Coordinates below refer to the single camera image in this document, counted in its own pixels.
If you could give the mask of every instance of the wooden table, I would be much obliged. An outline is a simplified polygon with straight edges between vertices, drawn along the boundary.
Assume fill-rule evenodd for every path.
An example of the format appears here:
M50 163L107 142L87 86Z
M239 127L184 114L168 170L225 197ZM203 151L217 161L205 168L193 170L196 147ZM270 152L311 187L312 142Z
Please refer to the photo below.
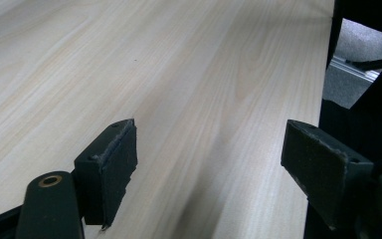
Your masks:
M301 238L280 166L317 124L333 1L0 1L0 213L135 118L138 166L87 238Z

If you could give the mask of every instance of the gray floor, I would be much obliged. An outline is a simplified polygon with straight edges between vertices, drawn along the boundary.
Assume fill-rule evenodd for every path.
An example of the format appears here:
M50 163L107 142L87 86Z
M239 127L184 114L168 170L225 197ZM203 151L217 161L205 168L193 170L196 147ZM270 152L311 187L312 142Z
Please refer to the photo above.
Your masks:
M343 20L334 56L358 62L382 59L382 33ZM325 75L323 98L349 109L370 85L371 82L330 65Z

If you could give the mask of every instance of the black clamp jaw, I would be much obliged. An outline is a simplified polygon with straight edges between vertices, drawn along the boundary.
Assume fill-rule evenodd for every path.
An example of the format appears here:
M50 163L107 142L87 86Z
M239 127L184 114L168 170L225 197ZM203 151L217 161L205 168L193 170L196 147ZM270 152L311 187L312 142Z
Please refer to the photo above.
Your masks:
M350 228L354 235L368 235L362 238L382 238L382 163L320 128L288 120L282 166L330 231Z
M0 215L0 238L83 239L88 225L111 225L137 166L133 119L108 126L76 159L27 187L24 204Z

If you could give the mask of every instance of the light wood surface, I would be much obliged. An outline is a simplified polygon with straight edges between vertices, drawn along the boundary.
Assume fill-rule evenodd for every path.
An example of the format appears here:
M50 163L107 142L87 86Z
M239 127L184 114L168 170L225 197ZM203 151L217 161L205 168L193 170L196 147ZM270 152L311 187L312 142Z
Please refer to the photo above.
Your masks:
M333 1L0 1L0 213L110 123L138 166L87 238L301 238L287 119L317 124Z

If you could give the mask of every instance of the bolt hole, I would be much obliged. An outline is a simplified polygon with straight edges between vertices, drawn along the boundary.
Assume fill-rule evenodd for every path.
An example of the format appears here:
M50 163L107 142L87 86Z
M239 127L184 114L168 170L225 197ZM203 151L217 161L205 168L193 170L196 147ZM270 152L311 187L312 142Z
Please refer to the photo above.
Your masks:
M43 178L39 182L40 187L51 187L54 186L62 180L62 177L60 175L51 175Z

